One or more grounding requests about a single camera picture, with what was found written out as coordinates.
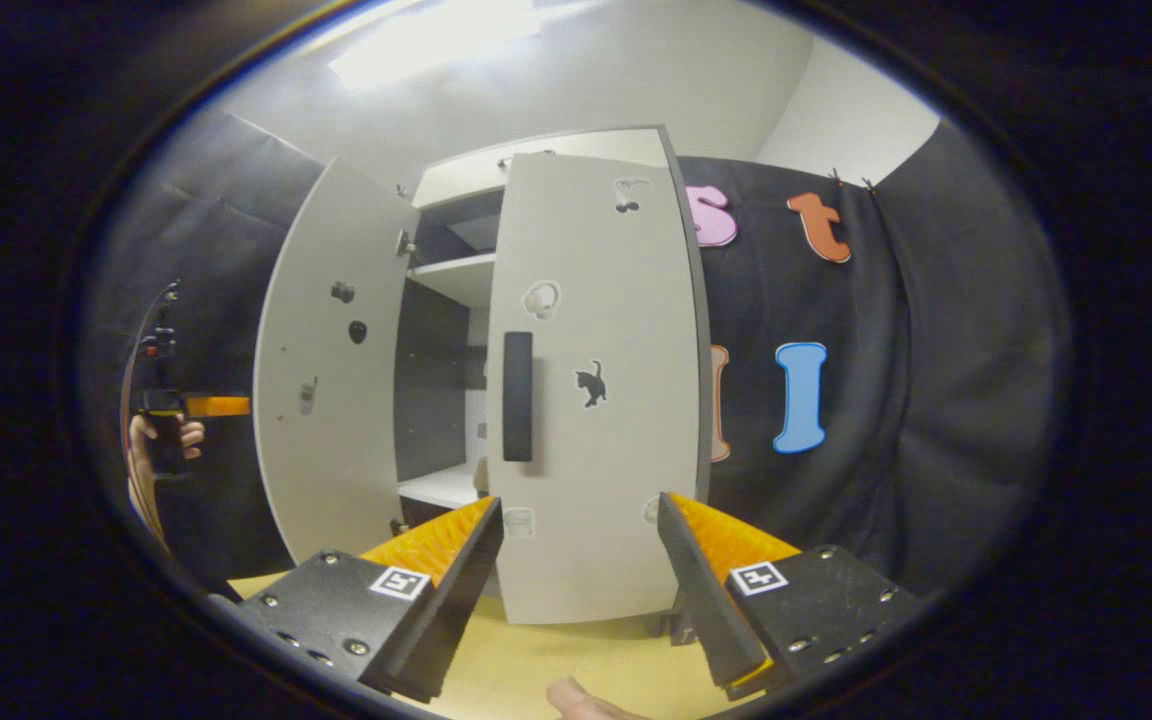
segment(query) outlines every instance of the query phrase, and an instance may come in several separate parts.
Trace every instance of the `open cabinet door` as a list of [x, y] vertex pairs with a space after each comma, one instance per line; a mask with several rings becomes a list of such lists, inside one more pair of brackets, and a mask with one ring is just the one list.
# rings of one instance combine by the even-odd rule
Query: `open cabinet door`
[[270, 507], [296, 562], [362, 552], [401, 518], [394, 353], [416, 211], [333, 161], [279, 255], [256, 341], [252, 415]]
[[710, 433], [708, 333], [677, 196], [666, 168], [513, 158], [488, 324], [488, 484], [511, 623], [675, 601], [655, 498], [696, 495]]

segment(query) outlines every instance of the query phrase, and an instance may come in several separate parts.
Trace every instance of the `black cat sticker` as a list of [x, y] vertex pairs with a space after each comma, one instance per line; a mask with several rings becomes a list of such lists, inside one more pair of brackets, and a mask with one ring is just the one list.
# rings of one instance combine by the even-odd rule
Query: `black cat sticker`
[[602, 381], [602, 363], [592, 359], [594, 372], [586, 373], [585, 370], [576, 370], [576, 387], [589, 393], [585, 407], [598, 406], [599, 400], [607, 400], [607, 384]]

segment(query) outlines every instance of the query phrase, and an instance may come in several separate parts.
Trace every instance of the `ceiling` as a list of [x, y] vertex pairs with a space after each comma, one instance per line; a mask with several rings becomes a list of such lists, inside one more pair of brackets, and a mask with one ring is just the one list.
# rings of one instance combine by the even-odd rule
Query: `ceiling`
[[376, 181], [407, 187], [425, 165], [477, 147], [627, 124], [666, 126], [681, 156], [753, 160], [812, 50], [805, 29], [737, 0], [533, 5], [550, 14], [539, 33], [499, 37], [470, 58], [434, 65], [445, 46], [498, 26], [462, 15], [442, 35], [389, 37], [366, 70], [372, 81], [404, 77], [372, 88], [348, 86], [329, 63], [353, 47], [380, 46], [386, 26], [429, 3], [329, 30], [248, 74], [225, 108], [317, 159], [339, 156]]

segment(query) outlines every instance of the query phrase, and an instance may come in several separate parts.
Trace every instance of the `black door handle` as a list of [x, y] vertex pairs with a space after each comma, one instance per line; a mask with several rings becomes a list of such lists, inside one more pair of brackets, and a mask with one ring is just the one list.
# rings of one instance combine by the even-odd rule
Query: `black door handle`
[[507, 462], [531, 461], [531, 333], [503, 334], [500, 441]]

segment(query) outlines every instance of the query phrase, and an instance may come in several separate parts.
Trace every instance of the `blue letter i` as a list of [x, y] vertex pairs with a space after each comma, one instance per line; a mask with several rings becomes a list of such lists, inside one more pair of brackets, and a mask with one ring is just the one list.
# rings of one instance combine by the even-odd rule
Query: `blue letter i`
[[820, 429], [820, 365], [826, 350], [819, 342], [787, 342], [776, 348], [785, 367], [785, 429], [772, 444], [776, 452], [812, 450], [824, 442]]

